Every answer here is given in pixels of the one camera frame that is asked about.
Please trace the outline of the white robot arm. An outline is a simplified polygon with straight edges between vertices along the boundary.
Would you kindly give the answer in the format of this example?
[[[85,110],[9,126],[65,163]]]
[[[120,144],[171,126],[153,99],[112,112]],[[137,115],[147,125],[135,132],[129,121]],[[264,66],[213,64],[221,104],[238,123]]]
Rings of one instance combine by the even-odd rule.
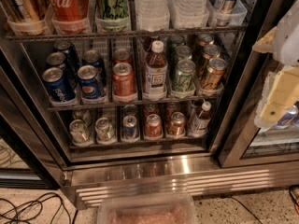
[[[299,0],[252,49],[272,53],[273,59],[283,65],[277,73],[268,73],[256,109],[254,124],[269,128],[299,99]]]

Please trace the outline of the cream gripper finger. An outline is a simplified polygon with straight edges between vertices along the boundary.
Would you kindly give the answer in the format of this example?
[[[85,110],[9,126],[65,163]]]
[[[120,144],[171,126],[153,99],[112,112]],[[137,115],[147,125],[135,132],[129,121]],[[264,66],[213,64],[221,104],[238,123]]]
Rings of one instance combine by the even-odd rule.
[[[259,53],[272,53],[273,40],[277,27],[273,27],[262,38],[254,43],[252,49]]]
[[[277,73],[270,72],[264,88],[260,118],[277,123],[299,99],[299,67],[287,66]]]

